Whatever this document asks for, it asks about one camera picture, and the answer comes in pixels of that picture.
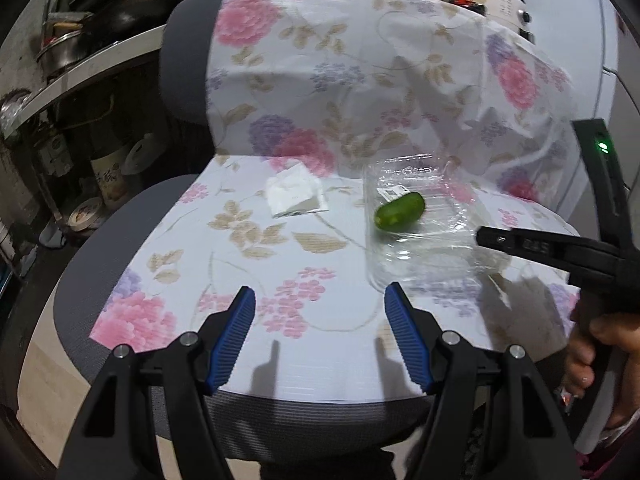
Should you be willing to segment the person's right hand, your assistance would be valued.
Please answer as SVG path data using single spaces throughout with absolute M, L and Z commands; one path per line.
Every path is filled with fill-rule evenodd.
M 606 428 L 625 425 L 639 409 L 639 317 L 633 314 L 612 314 L 590 323 L 590 334 L 608 346 L 622 350 L 628 356 L 622 385 Z M 578 327 L 570 333 L 566 348 L 563 387 L 574 396 L 583 396 L 594 382 L 591 364 L 596 348 Z

